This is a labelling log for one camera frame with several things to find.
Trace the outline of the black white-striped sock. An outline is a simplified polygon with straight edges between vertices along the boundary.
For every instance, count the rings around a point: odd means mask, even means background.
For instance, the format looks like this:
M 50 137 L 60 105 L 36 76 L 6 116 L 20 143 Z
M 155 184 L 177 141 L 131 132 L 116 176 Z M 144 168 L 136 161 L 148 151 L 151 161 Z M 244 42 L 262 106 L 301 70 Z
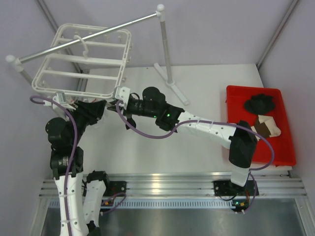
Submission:
M 136 122 L 134 121 L 134 119 L 132 117 L 126 117 L 126 121 L 130 124 L 130 126 L 132 126 L 133 128 L 136 128 Z M 126 124 L 125 125 L 126 130 L 129 130 L 130 127 Z

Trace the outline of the white plastic clip hanger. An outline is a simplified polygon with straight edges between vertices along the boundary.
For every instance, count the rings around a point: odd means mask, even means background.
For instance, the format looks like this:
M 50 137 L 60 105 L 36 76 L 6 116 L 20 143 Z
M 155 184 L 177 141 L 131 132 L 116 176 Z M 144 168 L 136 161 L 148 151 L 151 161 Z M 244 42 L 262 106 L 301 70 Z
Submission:
M 126 79 L 124 70 L 130 60 L 131 32 L 112 31 L 85 40 L 103 27 L 80 24 L 61 25 L 51 46 L 78 40 L 68 48 L 46 55 L 36 73 L 32 88 L 41 94 L 63 92 L 67 97 L 110 99 Z

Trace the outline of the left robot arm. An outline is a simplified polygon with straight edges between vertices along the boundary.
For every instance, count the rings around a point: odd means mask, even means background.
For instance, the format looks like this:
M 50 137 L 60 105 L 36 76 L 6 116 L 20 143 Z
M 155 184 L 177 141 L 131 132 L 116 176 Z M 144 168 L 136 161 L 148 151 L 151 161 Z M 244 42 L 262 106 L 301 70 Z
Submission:
M 92 171 L 83 179 L 84 151 L 78 146 L 87 126 L 103 116 L 106 101 L 74 103 L 71 118 L 51 119 L 45 127 L 51 144 L 50 168 L 60 202 L 62 236 L 99 236 L 103 195 L 111 191 L 105 171 Z

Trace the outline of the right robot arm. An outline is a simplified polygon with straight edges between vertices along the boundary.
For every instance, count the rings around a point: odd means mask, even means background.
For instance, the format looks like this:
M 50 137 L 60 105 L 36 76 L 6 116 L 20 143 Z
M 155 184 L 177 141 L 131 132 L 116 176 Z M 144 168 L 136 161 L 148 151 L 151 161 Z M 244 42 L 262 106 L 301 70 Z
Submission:
M 256 149 L 257 139 L 245 121 L 220 123 L 202 119 L 166 102 L 165 95 L 156 87 L 147 87 L 142 96 L 132 93 L 127 87 L 117 87 L 113 101 L 107 109 L 117 112 L 127 129 L 150 139 L 164 139 L 173 133 L 191 134 L 219 143 L 229 150 L 232 164 L 230 190 L 235 195 L 243 194 L 247 188 L 250 166 Z M 139 131 L 133 116 L 155 119 L 155 124 L 166 131 L 165 135 L 154 136 Z

